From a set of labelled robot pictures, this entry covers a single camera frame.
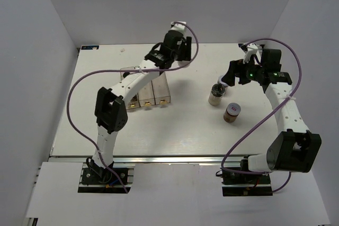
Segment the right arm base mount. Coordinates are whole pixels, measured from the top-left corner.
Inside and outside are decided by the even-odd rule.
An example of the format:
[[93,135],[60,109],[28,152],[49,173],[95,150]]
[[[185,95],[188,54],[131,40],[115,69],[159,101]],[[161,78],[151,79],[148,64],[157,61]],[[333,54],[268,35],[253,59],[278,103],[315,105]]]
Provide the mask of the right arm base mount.
[[215,176],[222,179],[222,195],[224,197],[273,195],[269,175],[248,175],[220,169]]

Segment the red-label orange spice jar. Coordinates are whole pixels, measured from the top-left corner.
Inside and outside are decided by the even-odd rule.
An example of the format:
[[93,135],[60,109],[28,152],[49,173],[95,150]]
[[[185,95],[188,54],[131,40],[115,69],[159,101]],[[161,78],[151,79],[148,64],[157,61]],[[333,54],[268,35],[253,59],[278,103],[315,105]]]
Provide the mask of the red-label orange spice jar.
[[224,87],[224,89],[227,90],[227,88],[228,88],[229,86],[228,86],[227,83],[225,83],[225,82],[222,81],[222,78],[223,78],[223,75],[219,76],[219,77],[218,77],[217,83],[220,84],[220,85],[222,85],[222,86]]

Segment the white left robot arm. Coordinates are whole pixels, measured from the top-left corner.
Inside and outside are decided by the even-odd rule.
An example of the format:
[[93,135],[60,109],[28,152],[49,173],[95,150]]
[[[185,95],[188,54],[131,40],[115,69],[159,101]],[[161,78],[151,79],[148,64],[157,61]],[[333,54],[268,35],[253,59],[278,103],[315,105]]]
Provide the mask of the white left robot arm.
[[152,47],[140,63],[118,84],[99,89],[94,114],[98,129],[97,149],[92,157],[96,165],[94,177],[100,183],[107,183],[112,170],[107,167],[113,163],[113,148],[118,132],[128,120],[126,104],[149,82],[169,71],[176,61],[186,66],[191,61],[191,37],[185,36],[182,24],[176,24],[165,34],[164,40]]

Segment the silver-lid brown spice jar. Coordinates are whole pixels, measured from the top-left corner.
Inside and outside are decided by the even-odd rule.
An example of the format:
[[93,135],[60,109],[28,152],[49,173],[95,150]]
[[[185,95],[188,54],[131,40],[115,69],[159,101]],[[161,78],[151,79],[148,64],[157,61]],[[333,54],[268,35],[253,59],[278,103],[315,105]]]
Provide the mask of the silver-lid brown spice jar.
[[228,104],[225,112],[224,112],[224,120],[228,123],[232,123],[236,120],[241,112],[241,106],[237,103]]

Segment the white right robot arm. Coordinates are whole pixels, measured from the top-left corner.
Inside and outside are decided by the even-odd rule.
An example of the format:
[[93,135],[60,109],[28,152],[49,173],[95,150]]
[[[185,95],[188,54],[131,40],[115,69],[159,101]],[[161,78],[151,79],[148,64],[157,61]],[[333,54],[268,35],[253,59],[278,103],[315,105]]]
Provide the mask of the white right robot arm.
[[272,171],[309,172],[322,140],[320,135],[311,133],[299,113],[291,77],[281,71],[281,50],[259,50],[254,43],[242,49],[244,58],[230,62],[222,81],[229,86],[234,86],[236,78],[242,85],[258,82],[271,103],[278,136],[267,152],[242,160],[245,166],[239,170],[240,179],[251,183],[259,174]]

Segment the black-nozzle white powder bottle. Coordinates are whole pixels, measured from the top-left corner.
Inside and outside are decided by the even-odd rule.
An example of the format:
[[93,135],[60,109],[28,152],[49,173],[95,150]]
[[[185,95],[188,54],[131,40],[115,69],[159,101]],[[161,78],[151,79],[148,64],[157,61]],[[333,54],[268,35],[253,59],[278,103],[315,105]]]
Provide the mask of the black-nozzle white powder bottle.
[[212,106],[218,106],[225,94],[225,88],[222,84],[214,84],[211,88],[208,102]]

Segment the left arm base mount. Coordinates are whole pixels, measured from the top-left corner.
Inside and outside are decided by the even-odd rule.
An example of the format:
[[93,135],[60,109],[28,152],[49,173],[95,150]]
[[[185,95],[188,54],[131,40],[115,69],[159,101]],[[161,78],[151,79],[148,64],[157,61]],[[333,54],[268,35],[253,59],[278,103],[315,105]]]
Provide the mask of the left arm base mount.
[[[113,170],[119,175],[128,193],[132,187],[133,169],[114,168]],[[105,175],[101,178],[87,166],[82,169],[77,192],[92,194],[126,194],[115,174],[108,171],[105,172]]]

